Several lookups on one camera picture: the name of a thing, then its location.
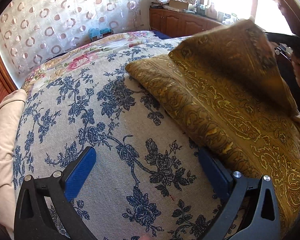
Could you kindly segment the golden brown patterned cloth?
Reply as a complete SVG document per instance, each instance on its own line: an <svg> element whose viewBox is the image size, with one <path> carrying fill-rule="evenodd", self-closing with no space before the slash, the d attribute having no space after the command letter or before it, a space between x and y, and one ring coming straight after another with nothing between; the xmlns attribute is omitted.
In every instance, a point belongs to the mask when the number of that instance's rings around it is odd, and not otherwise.
<svg viewBox="0 0 300 240"><path fill-rule="evenodd" d="M198 146L245 176L271 176L281 233L292 228L300 212L300 112L255 23L196 34L126 71Z"/></svg>

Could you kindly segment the pink bottle on cabinet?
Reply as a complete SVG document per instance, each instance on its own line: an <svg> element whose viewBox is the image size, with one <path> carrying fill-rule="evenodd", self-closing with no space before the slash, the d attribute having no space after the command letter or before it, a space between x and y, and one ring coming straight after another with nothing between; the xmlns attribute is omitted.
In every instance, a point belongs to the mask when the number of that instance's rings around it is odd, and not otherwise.
<svg viewBox="0 0 300 240"><path fill-rule="evenodd" d="M205 7L205 15L209 18L212 19L217 19L218 17L218 11L215 9L215 6L213 3L211 3L210 5L207 5Z"/></svg>

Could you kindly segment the wooden side cabinet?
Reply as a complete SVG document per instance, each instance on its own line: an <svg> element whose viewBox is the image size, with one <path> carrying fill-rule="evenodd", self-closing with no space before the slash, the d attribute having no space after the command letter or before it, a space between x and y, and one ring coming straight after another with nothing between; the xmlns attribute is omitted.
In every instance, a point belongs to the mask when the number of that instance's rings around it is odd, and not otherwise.
<svg viewBox="0 0 300 240"><path fill-rule="evenodd" d="M222 24L205 16L149 8L149 26L169 37L190 36Z"/></svg>

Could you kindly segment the beige folded blanket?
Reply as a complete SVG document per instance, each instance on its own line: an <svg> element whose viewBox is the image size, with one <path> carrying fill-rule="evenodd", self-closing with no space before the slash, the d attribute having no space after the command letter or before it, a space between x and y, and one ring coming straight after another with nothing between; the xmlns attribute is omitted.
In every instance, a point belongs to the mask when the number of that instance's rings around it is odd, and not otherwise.
<svg viewBox="0 0 300 240"><path fill-rule="evenodd" d="M25 90L8 94L0 103L0 232L14 239L16 200L13 185L13 150L27 99Z"/></svg>

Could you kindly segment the blue floral linen sheet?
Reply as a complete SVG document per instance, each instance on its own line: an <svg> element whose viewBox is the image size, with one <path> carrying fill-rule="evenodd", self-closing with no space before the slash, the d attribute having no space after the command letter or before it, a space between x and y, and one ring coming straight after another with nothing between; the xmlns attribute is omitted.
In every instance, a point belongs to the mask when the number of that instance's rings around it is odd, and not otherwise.
<svg viewBox="0 0 300 240"><path fill-rule="evenodd" d="M179 38L95 60L28 94L15 141L14 191L63 170L88 146L96 163L70 202L98 239L197 239L222 208L197 145L126 72Z"/></svg>

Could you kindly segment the cardboard box on cabinet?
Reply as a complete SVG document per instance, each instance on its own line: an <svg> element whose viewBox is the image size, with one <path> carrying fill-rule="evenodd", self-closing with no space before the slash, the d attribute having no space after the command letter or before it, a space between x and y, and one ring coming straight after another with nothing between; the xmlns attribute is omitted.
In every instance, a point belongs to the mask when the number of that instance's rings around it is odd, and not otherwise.
<svg viewBox="0 0 300 240"><path fill-rule="evenodd" d="M169 6L178 9L178 10L193 10L196 6L194 4L183 2L183 1L176 1L176 0L170 0Z"/></svg>

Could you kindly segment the dark blue mattress sheet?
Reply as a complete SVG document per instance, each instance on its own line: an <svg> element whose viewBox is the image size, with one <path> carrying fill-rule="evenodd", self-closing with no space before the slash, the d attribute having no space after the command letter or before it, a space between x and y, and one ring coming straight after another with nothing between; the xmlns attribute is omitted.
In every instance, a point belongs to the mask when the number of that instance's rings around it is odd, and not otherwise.
<svg viewBox="0 0 300 240"><path fill-rule="evenodd" d="M160 38L161 40L167 40L167 39L170 39L170 38L171 38L171 37L169 37L168 35L163 34L163 33L159 32L159 31L156 31L156 30L153 30L152 32L154 33L154 35L155 35L156 37Z"/></svg>

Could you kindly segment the floral bed blanket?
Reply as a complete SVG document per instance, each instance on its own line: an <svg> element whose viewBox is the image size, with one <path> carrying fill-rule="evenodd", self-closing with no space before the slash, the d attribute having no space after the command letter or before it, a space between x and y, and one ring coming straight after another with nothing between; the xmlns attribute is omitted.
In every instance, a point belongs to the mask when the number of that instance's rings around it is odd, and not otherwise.
<svg viewBox="0 0 300 240"><path fill-rule="evenodd" d="M30 72L21 88L30 95L64 74L93 63L104 56L121 49L129 49L140 44L157 42L158 40L160 38L154 32L148 30L106 36L41 64Z"/></svg>

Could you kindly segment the teal object behind bed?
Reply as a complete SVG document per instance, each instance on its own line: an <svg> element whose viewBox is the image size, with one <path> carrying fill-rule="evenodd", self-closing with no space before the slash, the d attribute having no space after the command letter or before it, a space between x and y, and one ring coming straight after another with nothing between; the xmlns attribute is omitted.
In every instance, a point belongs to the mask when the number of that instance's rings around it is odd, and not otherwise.
<svg viewBox="0 0 300 240"><path fill-rule="evenodd" d="M96 41L103 38L104 35L112 35L113 33L114 32L111 28L90 28L88 31L88 35L91 41Z"/></svg>

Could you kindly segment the white circle-patterned curtain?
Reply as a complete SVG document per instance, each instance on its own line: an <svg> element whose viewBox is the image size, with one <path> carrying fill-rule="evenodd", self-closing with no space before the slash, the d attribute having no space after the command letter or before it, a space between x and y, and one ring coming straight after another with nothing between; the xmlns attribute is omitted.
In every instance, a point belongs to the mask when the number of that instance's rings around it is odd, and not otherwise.
<svg viewBox="0 0 300 240"><path fill-rule="evenodd" d="M92 28L121 33L140 25L140 0L11 0L0 15L0 54L22 77L82 45Z"/></svg>

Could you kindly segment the window with wooden frame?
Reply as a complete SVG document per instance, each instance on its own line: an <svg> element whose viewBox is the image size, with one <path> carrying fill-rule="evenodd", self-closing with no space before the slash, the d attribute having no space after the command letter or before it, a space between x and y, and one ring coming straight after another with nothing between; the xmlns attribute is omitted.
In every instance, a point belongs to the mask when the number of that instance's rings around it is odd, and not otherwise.
<svg viewBox="0 0 300 240"><path fill-rule="evenodd" d="M203 3L238 20L252 18L265 31L292 35L280 0L203 0Z"/></svg>

